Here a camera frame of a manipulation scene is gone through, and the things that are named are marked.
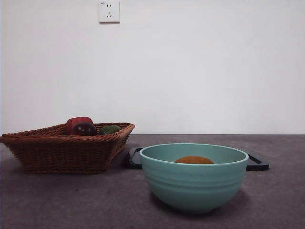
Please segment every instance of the wicker basket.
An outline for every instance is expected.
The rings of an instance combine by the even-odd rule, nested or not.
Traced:
[[[105,125],[121,130],[110,135],[64,135],[65,124],[38,130],[3,134],[0,142],[21,162],[26,173],[99,174],[125,148],[135,125],[130,123],[94,124],[97,131]]]

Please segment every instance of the ceramic bowl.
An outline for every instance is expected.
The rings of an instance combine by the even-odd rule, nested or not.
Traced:
[[[185,164],[175,160],[202,156],[214,164]],[[204,213],[234,197],[244,179],[248,154],[209,144],[174,143],[140,151],[145,179],[157,198],[178,210]]]

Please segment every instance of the lime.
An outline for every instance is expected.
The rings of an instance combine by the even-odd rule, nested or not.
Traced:
[[[119,131],[121,128],[118,125],[106,125],[100,129],[99,135],[109,135]]]

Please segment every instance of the table surface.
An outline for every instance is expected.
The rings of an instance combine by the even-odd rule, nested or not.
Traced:
[[[162,203],[142,170],[126,169],[129,149],[194,142],[235,147],[270,162],[247,171],[227,204],[192,215]],[[303,229],[305,135],[140,135],[99,175],[24,174],[1,145],[1,229]]]

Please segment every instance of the electrical outlet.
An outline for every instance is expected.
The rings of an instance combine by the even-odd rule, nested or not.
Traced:
[[[120,23],[120,2],[118,0],[102,0],[99,11],[100,23]]]

